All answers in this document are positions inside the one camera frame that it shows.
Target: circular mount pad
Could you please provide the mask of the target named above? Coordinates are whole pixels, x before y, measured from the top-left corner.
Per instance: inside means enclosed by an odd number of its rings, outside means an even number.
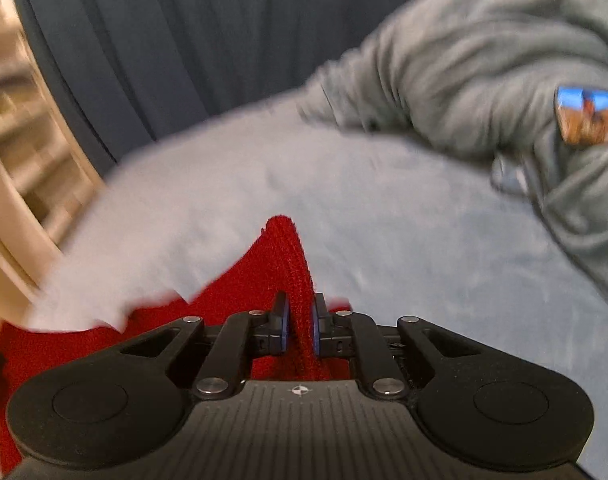
[[[417,413],[445,449],[469,463],[534,471],[577,459],[593,406],[570,379],[492,352],[444,361]]]
[[[161,446],[184,412],[180,391],[132,358],[71,363],[12,396],[8,428],[23,454],[68,468],[103,468]]]

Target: crosshair logo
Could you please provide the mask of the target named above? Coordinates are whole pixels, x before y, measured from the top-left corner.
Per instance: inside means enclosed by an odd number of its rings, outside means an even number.
[[[293,392],[298,397],[301,397],[303,395],[306,395],[308,392],[312,392],[312,390],[310,388],[306,388],[303,384],[298,384],[297,386],[295,386],[295,388],[291,390],[291,392]]]

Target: gray fabric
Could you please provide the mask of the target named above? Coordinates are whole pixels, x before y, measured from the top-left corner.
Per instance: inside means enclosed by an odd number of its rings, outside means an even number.
[[[49,274],[32,326],[120,327],[134,305],[189,298],[286,214],[327,298],[382,324],[415,314],[577,381],[596,414],[580,464],[608,480],[608,305],[530,203],[489,186],[488,165],[408,136],[306,124],[298,97],[130,155]]]
[[[524,166],[514,157],[498,153],[491,165],[491,185],[498,191],[533,197]]]
[[[563,144],[558,85],[608,89],[608,0],[414,0],[321,67],[301,107],[343,127],[412,123],[459,156],[532,159],[547,226],[608,296],[608,146]]]
[[[104,170],[152,140],[301,85],[405,1],[20,0],[19,10],[46,80],[69,88],[58,92],[66,118],[94,130],[73,131]]]

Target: red cloth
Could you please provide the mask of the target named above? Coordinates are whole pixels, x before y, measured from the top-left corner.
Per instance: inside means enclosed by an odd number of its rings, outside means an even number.
[[[29,378],[86,356],[183,316],[198,315],[206,324],[221,324],[236,312],[270,310],[275,294],[285,290],[290,301],[291,337],[287,354],[253,362],[252,377],[281,380],[327,380],[349,377],[342,360],[319,360],[311,341],[310,305],[313,282],[292,221],[271,218],[261,236],[226,273],[190,303],[174,300],[164,306],[139,308],[120,333],[98,327],[75,333],[33,333],[4,323],[0,329],[0,463],[6,474],[20,462],[5,421],[10,396]]]

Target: bed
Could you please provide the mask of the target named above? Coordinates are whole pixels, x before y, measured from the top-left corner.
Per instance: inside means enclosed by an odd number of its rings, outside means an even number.
[[[415,314],[562,372],[595,406],[580,464],[608,480],[608,304],[488,165],[412,136],[301,120],[296,92],[130,155],[34,305],[31,328],[81,330],[228,268],[265,221],[295,222],[316,290],[380,324]]]

